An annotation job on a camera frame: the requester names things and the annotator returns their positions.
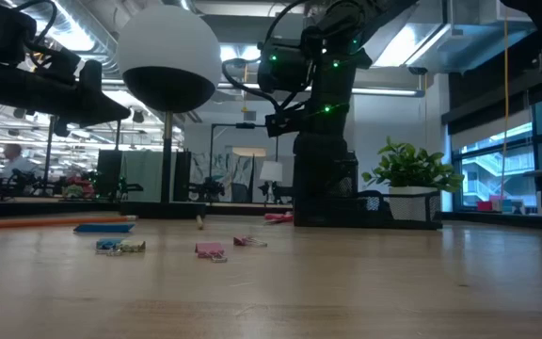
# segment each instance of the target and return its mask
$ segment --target blue object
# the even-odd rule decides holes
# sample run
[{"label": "blue object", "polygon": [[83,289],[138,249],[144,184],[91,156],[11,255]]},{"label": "blue object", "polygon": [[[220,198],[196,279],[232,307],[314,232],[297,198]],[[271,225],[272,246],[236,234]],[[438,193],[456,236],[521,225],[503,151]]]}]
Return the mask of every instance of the blue object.
[{"label": "blue object", "polygon": [[113,250],[118,244],[124,240],[123,238],[102,238],[95,244],[97,250]]},{"label": "blue object", "polygon": [[97,232],[97,233],[129,233],[135,226],[132,224],[102,224],[89,223],[80,224],[74,229],[75,232]]}]

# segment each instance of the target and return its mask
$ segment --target green leaves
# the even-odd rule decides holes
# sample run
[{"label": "green leaves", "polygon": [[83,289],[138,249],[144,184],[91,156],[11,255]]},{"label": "green leaves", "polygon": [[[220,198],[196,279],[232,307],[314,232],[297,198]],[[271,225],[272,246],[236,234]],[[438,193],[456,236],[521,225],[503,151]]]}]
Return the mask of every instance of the green leaves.
[{"label": "green leaves", "polygon": [[369,173],[369,172],[363,172],[363,174],[361,174],[361,176],[363,177],[363,181],[365,183],[369,183],[370,181],[372,181],[372,174]]},{"label": "green leaves", "polygon": [[455,174],[454,168],[441,164],[444,153],[428,154],[425,149],[416,148],[408,143],[392,143],[386,138],[387,145],[380,149],[382,155],[379,166],[371,173],[361,174],[367,185],[387,183],[393,187],[425,186],[436,187],[448,192],[461,189],[464,176]]}]

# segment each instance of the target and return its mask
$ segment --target white pot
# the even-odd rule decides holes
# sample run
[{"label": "white pot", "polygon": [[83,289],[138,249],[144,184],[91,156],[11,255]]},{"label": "white pot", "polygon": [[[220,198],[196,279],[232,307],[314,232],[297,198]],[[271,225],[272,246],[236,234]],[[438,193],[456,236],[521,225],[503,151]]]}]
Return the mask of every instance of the white pot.
[{"label": "white pot", "polygon": [[[418,195],[436,192],[433,187],[390,187],[389,194],[395,195]],[[393,198],[391,197],[391,211],[395,220],[426,221],[425,197],[420,198]]]}]

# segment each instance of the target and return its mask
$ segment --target white spherical camera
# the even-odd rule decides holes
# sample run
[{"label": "white spherical camera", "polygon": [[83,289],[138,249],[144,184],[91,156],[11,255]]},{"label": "white spherical camera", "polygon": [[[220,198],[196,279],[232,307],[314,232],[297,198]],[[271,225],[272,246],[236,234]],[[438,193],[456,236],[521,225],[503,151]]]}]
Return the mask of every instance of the white spherical camera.
[{"label": "white spherical camera", "polygon": [[145,105],[184,113],[203,105],[221,77],[215,33],[196,14],[152,6],[120,31],[117,59],[127,88]]}]

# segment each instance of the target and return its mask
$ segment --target person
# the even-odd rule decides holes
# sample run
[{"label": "person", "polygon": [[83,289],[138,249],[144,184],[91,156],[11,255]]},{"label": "person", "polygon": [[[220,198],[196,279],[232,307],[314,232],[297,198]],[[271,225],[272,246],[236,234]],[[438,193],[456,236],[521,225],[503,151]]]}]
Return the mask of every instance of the person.
[{"label": "person", "polygon": [[26,160],[22,156],[23,148],[18,144],[6,145],[4,149],[4,157],[8,160],[2,176],[9,178],[13,174],[13,170],[19,170],[21,172],[37,172],[37,165]]}]

